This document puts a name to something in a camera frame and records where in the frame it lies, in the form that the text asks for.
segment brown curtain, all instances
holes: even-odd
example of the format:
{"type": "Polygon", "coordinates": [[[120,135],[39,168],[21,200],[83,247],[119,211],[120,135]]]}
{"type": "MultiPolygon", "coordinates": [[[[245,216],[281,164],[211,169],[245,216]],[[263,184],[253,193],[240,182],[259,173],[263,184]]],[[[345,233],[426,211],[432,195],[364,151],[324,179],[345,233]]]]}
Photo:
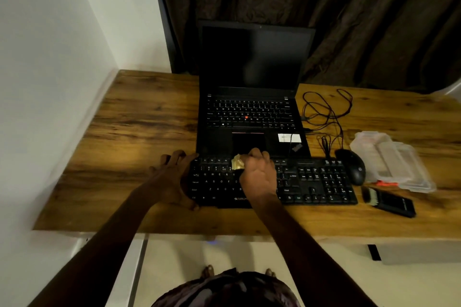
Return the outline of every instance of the brown curtain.
{"type": "Polygon", "coordinates": [[[461,0],[164,0],[197,70],[198,19],[316,29],[303,81],[432,92],[461,75],[461,0]]]}

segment human hand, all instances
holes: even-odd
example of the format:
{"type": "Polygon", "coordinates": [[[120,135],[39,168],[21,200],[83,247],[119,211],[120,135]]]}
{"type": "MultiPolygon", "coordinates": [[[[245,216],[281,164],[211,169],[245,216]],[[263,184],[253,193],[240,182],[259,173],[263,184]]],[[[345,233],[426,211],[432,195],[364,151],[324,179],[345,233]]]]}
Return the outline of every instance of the human hand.
{"type": "Polygon", "coordinates": [[[269,153],[253,148],[240,158],[245,163],[240,184],[251,205],[254,207],[254,203],[265,199],[277,199],[277,172],[269,153]]]}
{"type": "Polygon", "coordinates": [[[190,162],[198,156],[198,153],[186,155],[183,150],[176,150],[171,156],[162,155],[160,167],[151,166],[149,179],[136,191],[150,206],[162,202],[195,210],[198,205],[186,196],[185,191],[187,190],[186,177],[190,162]]]}

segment laptop keyboard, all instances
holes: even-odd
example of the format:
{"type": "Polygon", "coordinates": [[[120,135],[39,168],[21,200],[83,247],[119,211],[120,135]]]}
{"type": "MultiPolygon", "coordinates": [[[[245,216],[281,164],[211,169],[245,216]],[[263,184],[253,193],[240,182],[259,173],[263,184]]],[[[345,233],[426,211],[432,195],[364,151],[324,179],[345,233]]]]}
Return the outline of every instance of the laptop keyboard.
{"type": "Polygon", "coordinates": [[[260,127],[293,130],[295,122],[288,101],[208,99],[207,126],[260,127]]]}
{"type": "MultiPolygon", "coordinates": [[[[273,159],[277,195],[284,205],[357,204],[344,166],[336,159],[273,159]]],[[[251,207],[239,183],[243,170],[231,158],[198,158],[191,163],[188,196],[200,206],[251,207]]]]}

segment forearm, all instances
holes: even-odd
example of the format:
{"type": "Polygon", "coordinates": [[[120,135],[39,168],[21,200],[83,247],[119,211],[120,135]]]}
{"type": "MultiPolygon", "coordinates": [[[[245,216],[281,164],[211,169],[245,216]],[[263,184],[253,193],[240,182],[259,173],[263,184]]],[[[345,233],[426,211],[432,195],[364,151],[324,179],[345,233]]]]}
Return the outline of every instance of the forearm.
{"type": "Polygon", "coordinates": [[[252,205],[285,258],[304,304],[375,306],[275,196],[253,201],[252,205]]]}
{"type": "Polygon", "coordinates": [[[30,306],[104,306],[131,241],[151,204],[139,188],[48,283],[30,306]]]}

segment laptop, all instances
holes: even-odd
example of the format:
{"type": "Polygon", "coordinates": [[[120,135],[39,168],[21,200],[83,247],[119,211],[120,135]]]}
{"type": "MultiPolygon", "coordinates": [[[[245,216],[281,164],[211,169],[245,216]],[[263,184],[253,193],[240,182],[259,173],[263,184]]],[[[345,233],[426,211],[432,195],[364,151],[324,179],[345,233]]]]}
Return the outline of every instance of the laptop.
{"type": "Polygon", "coordinates": [[[199,21],[196,150],[232,158],[251,148],[309,158],[295,95],[315,30],[199,21]]]}

